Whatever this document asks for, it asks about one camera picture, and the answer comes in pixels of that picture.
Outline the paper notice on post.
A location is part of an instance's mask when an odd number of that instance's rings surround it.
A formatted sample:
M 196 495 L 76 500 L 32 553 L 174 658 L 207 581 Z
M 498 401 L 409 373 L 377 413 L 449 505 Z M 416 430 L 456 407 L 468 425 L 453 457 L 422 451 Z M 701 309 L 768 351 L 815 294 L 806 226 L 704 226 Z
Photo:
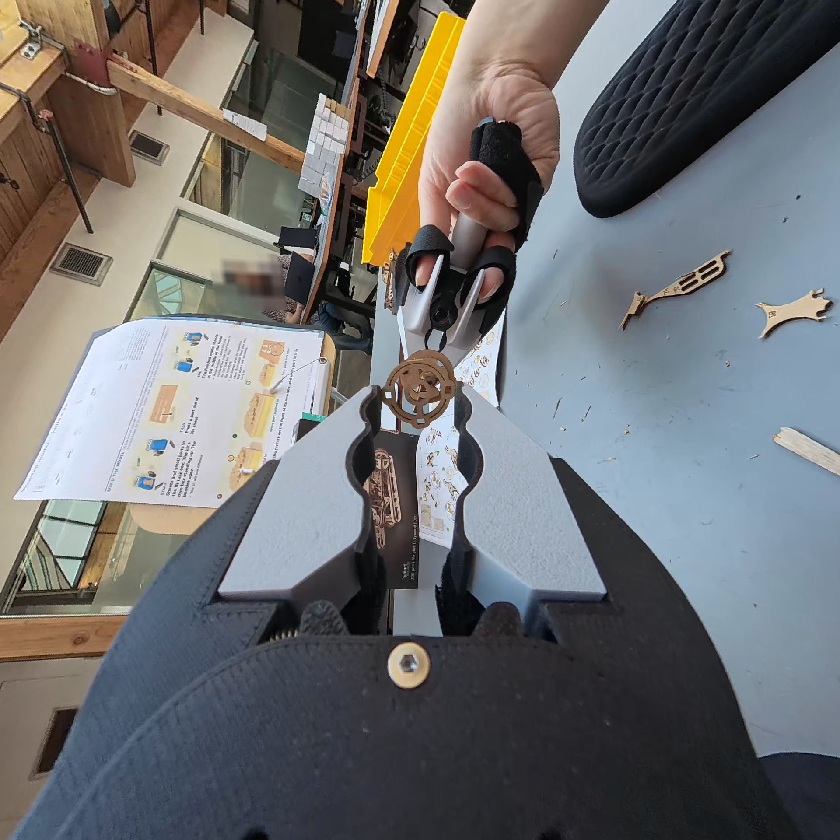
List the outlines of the paper notice on post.
M 257 140 L 261 142 L 266 141 L 268 132 L 267 126 L 264 123 L 229 109 L 223 110 L 223 117 L 227 122 L 232 123 L 237 128 L 247 132 L 250 136 L 257 138 Z

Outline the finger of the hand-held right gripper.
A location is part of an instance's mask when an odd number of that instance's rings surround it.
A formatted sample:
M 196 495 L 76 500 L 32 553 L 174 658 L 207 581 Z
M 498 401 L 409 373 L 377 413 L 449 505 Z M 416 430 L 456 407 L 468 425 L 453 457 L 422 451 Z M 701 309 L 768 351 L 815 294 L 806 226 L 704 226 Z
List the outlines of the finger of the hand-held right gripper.
M 399 307 L 399 326 L 403 337 L 424 337 L 431 327 L 430 309 L 437 290 L 442 260 L 436 259 L 428 283 L 417 288 L 409 282 L 404 301 Z
M 477 311 L 481 297 L 481 286 L 486 274 L 480 269 L 473 277 L 469 288 L 465 283 L 462 292 L 458 294 L 458 316 L 455 324 L 449 329 L 449 348 L 451 350 L 471 350 L 481 338 L 480 329 L 483 323 L 483 311 Z

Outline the small assembled wooden model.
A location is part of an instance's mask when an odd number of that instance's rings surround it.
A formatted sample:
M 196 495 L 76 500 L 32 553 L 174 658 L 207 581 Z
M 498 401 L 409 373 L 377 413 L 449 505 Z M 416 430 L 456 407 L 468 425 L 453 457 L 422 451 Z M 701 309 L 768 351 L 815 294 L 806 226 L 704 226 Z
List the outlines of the small assembled wooden model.
M 407 275 L 406 260 L 411 243 L 406 243 L 399 252 L 391 250 L 388 261 L 383 266 L 382 278 L 385 283 L 385 308 L 396 315 L 404 305 L 411 282 Z

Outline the wooden easel board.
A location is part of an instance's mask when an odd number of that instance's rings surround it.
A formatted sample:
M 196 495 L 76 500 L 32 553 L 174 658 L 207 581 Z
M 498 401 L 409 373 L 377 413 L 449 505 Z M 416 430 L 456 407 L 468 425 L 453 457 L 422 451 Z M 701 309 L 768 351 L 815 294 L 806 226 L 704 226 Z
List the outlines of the wooden easel board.
M 321 383 L 318 385 L 316 391 L 316 396 L 320 397 L 320 402 L 314 403 L 311 406 L 312 410 L 310 414 L 326 416 L 332 400 L 331 388 L 333 374 L 335 372 L 337 350 L 333 339 L 328 333 L 321 332 L 321 335 L 321 356 L 324 361 L 316 362 L 315 366 L 317 368 L 321 367 L 325 372 L 320 375 Z M 215 513 L 215 510 L 215 508 L 175 507 L 139 502 L 129 504 L 129 513 L 141 529 L 148 532 L 170 535 L 189 535 L 193 533 Z

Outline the yellow plastic bin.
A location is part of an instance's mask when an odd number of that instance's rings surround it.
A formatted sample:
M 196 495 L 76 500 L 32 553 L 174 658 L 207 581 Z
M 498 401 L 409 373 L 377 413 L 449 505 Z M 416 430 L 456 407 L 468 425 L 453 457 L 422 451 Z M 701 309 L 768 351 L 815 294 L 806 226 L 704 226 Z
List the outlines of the yellow plastic bin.
M 367 193 L 363 264 L 384 266 L 420 228 L 417 187 L 425 143 L 465 22 L 450 12 L 437 16 Z

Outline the stack of white boxes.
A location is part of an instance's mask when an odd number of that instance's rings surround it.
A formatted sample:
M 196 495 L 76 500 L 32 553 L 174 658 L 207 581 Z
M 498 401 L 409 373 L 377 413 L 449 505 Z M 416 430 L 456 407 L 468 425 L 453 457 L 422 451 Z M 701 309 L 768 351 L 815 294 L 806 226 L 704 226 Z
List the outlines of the stack of white boxes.
M 304 152 L 298 187 L 329 203 L 350 142 L 350 110 L 319 94 Z

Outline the large wall air vent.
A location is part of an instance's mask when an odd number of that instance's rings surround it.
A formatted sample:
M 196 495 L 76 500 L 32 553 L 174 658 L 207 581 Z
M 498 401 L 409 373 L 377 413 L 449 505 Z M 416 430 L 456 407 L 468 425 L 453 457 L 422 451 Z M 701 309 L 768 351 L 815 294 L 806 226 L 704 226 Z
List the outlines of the large wall air vent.
M 71 243 L 63 244 L 49 265 L 49 271 L 100 287 L 112 266 L 112 257 Z

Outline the slotted wooden model piece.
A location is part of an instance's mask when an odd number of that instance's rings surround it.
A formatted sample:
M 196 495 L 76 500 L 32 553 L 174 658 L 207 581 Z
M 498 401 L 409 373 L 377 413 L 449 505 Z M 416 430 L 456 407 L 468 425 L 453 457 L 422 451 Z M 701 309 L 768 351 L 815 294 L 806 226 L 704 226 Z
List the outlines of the slotted wooden model piece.
M 624 331 L 629 321 L 638 316 L 645 307 L 655 301 L 667 298 L 678 298 L 690 295 L 699 289 L 709 285 L 714 280 L 722 277 L 727 271 L 727 258 L 731 255 L 730 250 L 725 250 L 716 255 L 703 265 L 697 267 L 690 273 L 679 277 L 669 284 L 665 289 L 654 295 L 646 295 L 642 292 L 635 292 L 619 329 Z

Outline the round wooden model part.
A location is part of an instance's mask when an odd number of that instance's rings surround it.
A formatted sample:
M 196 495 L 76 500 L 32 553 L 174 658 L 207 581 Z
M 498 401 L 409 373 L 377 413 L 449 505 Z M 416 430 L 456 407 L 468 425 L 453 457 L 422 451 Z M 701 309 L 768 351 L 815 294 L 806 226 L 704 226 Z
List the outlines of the round wooden model part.
M 447 411 L 457 384 L 446 355 L 419 350 L 389 374 L 381 388 L 381 402 L 398 421 L 424 431 Z

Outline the black quilted cushion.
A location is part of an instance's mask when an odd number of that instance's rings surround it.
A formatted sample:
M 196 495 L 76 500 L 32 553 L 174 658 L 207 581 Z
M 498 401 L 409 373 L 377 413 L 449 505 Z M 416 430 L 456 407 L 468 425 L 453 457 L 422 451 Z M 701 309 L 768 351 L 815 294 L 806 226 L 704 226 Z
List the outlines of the black quilted cushion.
M 838 1 L 676 2 L 581 124 L 583 208 L 609 218 L 635 207 L 838 41 Z

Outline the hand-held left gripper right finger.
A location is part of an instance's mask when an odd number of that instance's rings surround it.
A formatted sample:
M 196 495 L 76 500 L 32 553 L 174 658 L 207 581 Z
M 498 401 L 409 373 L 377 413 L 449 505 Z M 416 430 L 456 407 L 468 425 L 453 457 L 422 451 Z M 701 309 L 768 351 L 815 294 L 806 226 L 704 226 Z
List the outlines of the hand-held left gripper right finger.
M 512 604 L 526 631 L 543 603 L 599 603 L 606 585 L 546 451 L 471 387 L 458 384 L 457 498 L 452 544 L 436 588 L 445 636 Z

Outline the assembly instruction booklet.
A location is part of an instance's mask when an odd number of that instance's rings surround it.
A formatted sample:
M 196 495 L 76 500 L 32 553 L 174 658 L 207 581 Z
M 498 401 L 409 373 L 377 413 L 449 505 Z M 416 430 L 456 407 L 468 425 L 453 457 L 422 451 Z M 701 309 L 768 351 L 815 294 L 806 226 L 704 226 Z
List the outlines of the assembly instruction booklet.
M 499 407 L 498 362 L 507 313 L 455 367 L 456 379 Z M 416 495 L 423 540 L 449 549 L 455 532 L 456 503 L 467 480 L 459 472 L 459 432 L 455 404 L 421 433 L 416 447 Z

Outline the person's right hand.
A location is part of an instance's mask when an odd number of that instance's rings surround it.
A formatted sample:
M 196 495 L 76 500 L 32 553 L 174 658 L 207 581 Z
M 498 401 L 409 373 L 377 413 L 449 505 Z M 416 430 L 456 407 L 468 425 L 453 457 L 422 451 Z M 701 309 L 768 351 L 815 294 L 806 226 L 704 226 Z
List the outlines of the person's right hand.
M 486 228 L 486 245 L 513 249 L 518 201 L 490 168 L 469 160 L 480 120 L 516 123 L 523 148 L 550 188 L 560 160 L 560 114 L 551 88 L 530 70 L 491 72 L 478 78 L 453 68 L 430 126 L 418 180 L 419 223 L 449 233 L 457 216 Z

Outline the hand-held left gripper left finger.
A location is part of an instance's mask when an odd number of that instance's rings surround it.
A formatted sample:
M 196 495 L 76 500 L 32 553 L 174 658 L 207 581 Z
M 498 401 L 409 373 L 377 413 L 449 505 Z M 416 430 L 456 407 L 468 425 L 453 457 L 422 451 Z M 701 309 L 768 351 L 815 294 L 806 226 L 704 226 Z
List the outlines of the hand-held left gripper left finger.
M 369 385 L 278 461 L 218 588 L 224 599 L 339 609 L 353 634 L 381 631 L 386 579 L 364 483 L 375 468 L 380 388 Z

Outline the small wall air vent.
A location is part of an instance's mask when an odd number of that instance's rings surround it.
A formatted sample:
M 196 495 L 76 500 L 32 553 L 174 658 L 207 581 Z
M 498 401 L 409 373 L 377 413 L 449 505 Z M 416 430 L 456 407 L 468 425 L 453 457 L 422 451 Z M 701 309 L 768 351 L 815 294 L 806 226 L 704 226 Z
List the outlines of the small wall air vent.
M 158 166 L 163 165 L 171 149 L 168 143 L 138 130 L 131 132 L 129 147 L 135 156 Z

